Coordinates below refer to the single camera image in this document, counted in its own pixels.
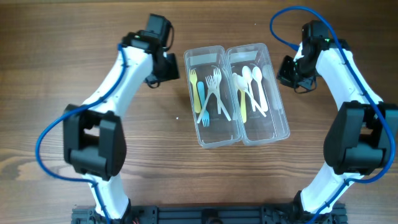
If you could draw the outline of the yellow fork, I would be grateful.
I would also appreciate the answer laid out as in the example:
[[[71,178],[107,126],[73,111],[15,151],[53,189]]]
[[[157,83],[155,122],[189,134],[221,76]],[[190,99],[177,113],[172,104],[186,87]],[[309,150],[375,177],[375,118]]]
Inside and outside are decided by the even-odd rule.
[[[194,110],[196,113],[201,112],[200,98],[197,90],[197,73],[195,70],[189,70],[189,79],[192,84]]]

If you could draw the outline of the clear plastic container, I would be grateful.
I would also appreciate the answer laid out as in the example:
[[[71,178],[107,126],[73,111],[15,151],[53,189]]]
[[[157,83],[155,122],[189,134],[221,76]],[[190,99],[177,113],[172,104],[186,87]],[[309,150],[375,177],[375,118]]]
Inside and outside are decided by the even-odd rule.
[[[287,139],[290,136],[290,128],[267,46],[257,43],[231,47],[227,50],[227,58],[231,74],[237,73],[243,77],[242,68],[246,65],[251,71],[254,67],[259,67],[263,76],[262,86],[269,108],[265,112],[267,116],[264,117],[257,108],[256,111],[252,110],[251,99],[246,93],[247,121],[243,123],[240,110],[238,116],[243,132],[243,143],[247,146],[257,146]],[[254,78],[251,86],[254,99],[261,106]]]
[[[236,116],[236,97],[234,96],[234,85],[231,78],[231,67],[226,58],[226,52],[222,46],[201,47],[187,50],[184,53],[185,69],[187,73],[188,89],[190,101],[192,104],[193,119],[197,132],[198,143],[205,149],[216,148],[234,144],[242,139],[243,132],[241,124]],[[202,122],[197,123],[199,113],[194,110],[193,90],[189,79],[189,70],[195,70],[197,73],[197,83],[203,82],[205,86],[205,98],[208,87],[205,77],[213,75],[215,68],[221,70],[220,95],[221,100],[226,107],[231,121],[221,110],[218,114],[217,99],[211,94],[206,110],[210,115],[210,126],[204,127]]]

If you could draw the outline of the yellow-green spoon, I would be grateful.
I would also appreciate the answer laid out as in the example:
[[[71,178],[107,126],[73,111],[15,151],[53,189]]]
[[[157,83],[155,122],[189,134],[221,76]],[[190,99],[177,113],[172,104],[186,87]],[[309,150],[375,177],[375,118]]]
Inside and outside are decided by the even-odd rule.
[[[246,93],[240,90],[240,111],[243,123],[247,121]]]

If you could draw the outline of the light blue fork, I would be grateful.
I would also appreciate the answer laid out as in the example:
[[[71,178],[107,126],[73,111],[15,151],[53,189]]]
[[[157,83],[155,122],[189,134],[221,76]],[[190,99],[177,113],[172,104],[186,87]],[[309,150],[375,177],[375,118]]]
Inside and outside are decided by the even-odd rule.
[[[203,112],[203,116],[202,116],[202,124],[203,126],[209,127],[210,126],[210,115],[209,112],[206,110],[205,107],[205,86],[203,82],[198,82],[197,83],[197,88],[198,88],[198,93],[199,93],[199,97],[200,97],[200,102],[201,102],[201,107],[204,108],[204,112]]]

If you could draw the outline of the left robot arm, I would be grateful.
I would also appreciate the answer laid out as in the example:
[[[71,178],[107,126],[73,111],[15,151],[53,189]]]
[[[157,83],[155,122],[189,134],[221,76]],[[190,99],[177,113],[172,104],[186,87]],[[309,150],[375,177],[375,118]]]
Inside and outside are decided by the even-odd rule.
[[[142,83],[157,88],[180,77],[167,42],[173,36],[172,23],[151,14],[144,30],[122,38],[115,64],[99,88],[81,106],[65,108],[64,160],[90,183],[95,223],[134,221],[120,175],[127,153],[122,118]]]

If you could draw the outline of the white fork pile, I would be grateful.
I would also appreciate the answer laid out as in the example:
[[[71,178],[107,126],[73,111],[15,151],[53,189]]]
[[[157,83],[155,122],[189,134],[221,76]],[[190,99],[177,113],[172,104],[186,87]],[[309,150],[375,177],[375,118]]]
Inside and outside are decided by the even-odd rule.
[[[219,68],[215,68],[213,71],[213,79],[216,83],[216,98],[217,98],[217,110],[218,114],[221,114],[221,103],[220,103],[220,82],[221,82],[221,70]]]

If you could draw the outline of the white spoon lone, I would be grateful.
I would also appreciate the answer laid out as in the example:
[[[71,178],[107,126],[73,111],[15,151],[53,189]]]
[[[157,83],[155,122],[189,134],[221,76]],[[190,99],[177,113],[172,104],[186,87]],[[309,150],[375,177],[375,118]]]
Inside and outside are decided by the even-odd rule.
[[[233,85],[234,85],[234,88],[235,88],[235,90],[234,90],[234,93],[235,93],[235,97],[236,97],[236,101],[237,101],[237,103],[236,103],[236,107],[237,107],[237,109],[236,109],[236,118],[237,119],[239,119],[238,118],[238,116],[240,115],[240,112],[239,112],[239,110],[240,110],[240,106],[239,106],[239,99],[238,99],[238,96],[239,96],[239,94],[238,94],[238,92],[239,92],[239,88],[238,88],[238,86],[237,86],[237,83],[236,83],[236,77],[238,76],[238,74],[237,73],[233,73],[232,74],[232,80],[233,80]]]

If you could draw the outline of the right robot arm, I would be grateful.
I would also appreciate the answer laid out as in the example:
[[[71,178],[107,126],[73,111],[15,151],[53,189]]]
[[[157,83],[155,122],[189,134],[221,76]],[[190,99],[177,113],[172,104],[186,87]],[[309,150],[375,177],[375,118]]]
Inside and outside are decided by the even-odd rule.
[[[385,168],[397,134],[397,105],[383,102],[353,62],[344,39],[329,37],[321,21],[302,27],[295,57],[285,56],[277,74],[281,84],[305,93],[316,89],[317,77],[326,82],[338,108],[323,143],[325,162],[309,184],[297,192],[289,212],[291,222],[323,222],[335,202],[355,182]]]

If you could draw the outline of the white spoon top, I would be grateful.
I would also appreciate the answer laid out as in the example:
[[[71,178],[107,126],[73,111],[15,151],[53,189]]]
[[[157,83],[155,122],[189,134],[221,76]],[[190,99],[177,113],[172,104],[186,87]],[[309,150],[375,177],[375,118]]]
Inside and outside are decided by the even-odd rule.
[[[256,111],[256,106],[254,104],[254,96],[253,96],[252,86],[251,86],[251,82],[252,82],[252,79],[253,79],[251,69],[248,66],[245,65],[242,68],[242,75],[243,75],[243,78],[245,79],[245,81],[248,84],[248,89],[249,89],[249,93],[250,93],[250,96],[251,96],[252,110]]]

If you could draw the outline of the white spoon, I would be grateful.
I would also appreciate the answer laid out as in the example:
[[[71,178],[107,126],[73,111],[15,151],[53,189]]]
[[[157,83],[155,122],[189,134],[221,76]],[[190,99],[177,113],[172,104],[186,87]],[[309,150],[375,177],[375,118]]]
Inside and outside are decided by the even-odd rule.
[[[256,106],[254,104],[254,96],[253,96],[252,86],[251,86],[251,82],[252,82],[252,79],[253,79],[251,69],[248,66],[245,65],[242,68],[242,75],[243,75],[243,78],[245,79],[245,81],[248,84],[248,89],[249,89],[249,93],[250,93],[250,96],[251,96],[252,110],[256,111]]]
[[[244,91],[244,92],[247,93],[247,94],[249,95],[249,97],[251,98],[250,93],[249,93],[249,89],[248,89],[248,86],[247,86],[247,83],[246,83],[245,79],[244,79],[242,76],[238,75],[238,76],[236,77],[236,83],[237,83],[237,86],[238,86],[239,90]],[[263,112],[263,110],[261,110],[260,105],[257,103],[257,101],[256,101],[255,99],[254,99],[254,104],[255,104],[256,108],[259,110],[259,112],[260,112],[264,117],[266,117],[267,115],[265,114],[265,112]]]
[[[262,76],[261,69],[259,67],[254,67],[253,70],[252,70],[252,75],[253,75],[254,80],[257,83],[257,88],[258,88],[258,92],[259,92],[259,99],[260,99],[260,102],[261,102],[261,108],[262,108],[263,112],[267,112],[269,108],[268,108],[268,104],[267,104],[267,101],[266,101],[266,96],[265,96],[265,93],[264,93],[264,89],[263,89],[263,86],[262,86],[262,78],[263,78],[263,76]]]

